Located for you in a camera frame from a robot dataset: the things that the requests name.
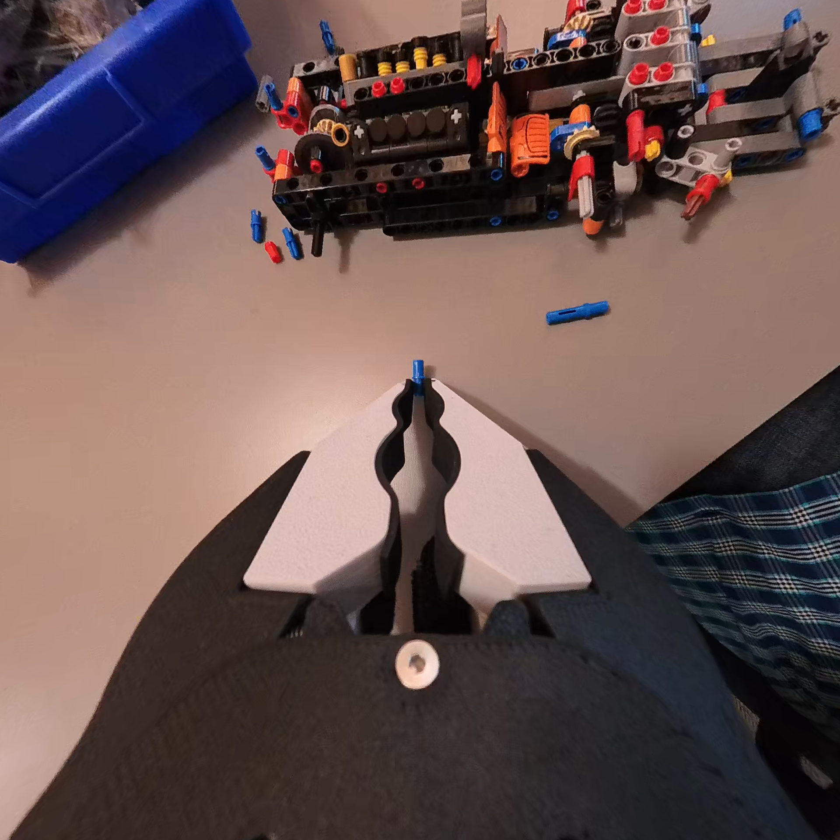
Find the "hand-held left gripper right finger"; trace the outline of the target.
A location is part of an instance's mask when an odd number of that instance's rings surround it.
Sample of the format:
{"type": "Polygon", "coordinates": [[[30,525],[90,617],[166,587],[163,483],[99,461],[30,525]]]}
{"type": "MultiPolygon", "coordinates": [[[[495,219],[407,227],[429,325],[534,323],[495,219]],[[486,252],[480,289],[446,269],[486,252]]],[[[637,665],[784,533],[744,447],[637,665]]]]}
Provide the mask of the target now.
{"type": "Polygon", "coordinates": [[[413,572],[414,628],[468,634],[502,602],[588,590],[592,575],[526,446],[441,381],[425,380],[423,394],[444,487],[413,572]]]}

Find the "person's dark clothing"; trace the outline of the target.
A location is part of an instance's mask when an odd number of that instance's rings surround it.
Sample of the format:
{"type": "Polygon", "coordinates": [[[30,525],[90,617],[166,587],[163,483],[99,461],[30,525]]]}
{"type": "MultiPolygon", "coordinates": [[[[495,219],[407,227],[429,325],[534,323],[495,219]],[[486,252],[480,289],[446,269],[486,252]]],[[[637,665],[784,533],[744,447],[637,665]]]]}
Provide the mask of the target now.
{"type": "Polygon", "coordinates": [[[783,490],[839,469],[839,369],[772,415],[665,502],[783,490]]]}

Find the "blue plastic bin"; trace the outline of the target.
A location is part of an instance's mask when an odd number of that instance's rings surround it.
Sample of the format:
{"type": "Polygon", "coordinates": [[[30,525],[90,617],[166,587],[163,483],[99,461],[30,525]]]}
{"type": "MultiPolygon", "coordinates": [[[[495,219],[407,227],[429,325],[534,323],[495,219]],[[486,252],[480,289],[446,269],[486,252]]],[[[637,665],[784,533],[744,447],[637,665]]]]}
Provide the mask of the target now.
{"type": "Polygon", "coordinates": [[[157,1],[2,117],[1,259],[26,257],[249,98],[231,1],[157,1]]]}

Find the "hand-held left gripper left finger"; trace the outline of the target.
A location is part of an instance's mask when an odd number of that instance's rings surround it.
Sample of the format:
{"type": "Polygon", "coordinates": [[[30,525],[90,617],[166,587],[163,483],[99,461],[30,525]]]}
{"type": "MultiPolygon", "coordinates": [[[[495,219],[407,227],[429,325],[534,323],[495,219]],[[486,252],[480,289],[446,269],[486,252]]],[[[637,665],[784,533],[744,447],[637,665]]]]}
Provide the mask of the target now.
{"type": "Polygon", "coordinates": [[[402,564],[403,383],[306,457],[244,575],[250,590],[317,596],[390,634],[402,564]]]}

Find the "long blue lego pin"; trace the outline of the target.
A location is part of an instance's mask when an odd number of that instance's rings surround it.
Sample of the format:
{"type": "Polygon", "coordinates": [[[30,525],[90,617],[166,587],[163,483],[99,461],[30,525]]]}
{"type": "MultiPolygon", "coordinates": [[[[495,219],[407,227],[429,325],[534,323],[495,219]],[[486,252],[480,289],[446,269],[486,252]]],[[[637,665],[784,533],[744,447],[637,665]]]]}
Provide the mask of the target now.
{"type": "Polygon", "coordinates": [[[588,302],[572,308],[548,311],[545,315],[545,321],[549,326],[557,326],[571,322],[600,318],[606,315],[609,311],[610,304],[608,301],[597,301],[593,303],[588,302]]]}

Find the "person's plaid shirt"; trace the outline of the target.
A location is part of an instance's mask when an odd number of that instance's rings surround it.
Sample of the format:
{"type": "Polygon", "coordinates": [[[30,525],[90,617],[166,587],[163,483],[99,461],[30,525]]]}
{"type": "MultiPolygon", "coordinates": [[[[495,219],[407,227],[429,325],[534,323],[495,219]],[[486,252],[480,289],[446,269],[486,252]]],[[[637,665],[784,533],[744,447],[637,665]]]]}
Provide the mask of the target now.
{"type": "Polygon", "coordinates": [[[662,502],[626,531],[709,635],[838,741],[838,471],[662,502]]]}

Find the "partly built lego model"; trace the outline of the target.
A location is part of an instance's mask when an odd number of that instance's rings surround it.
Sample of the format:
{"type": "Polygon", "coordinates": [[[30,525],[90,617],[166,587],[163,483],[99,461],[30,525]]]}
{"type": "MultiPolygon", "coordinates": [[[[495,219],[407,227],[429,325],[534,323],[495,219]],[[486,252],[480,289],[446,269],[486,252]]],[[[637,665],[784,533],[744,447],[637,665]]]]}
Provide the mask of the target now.
{"type": "Polygon", "coordinates": [[[394,238],[558,223],[622,226],[640,193],[693,219],[734,176],[800,160],[838,117],[814,66],[831,34],[799,8],[779,33],[717,42],[710,2],[566,2],[531,49],[462,2],[459,30],[301,62],[278,126],[297,135],[272,200],[312,235],[394,238]]]}

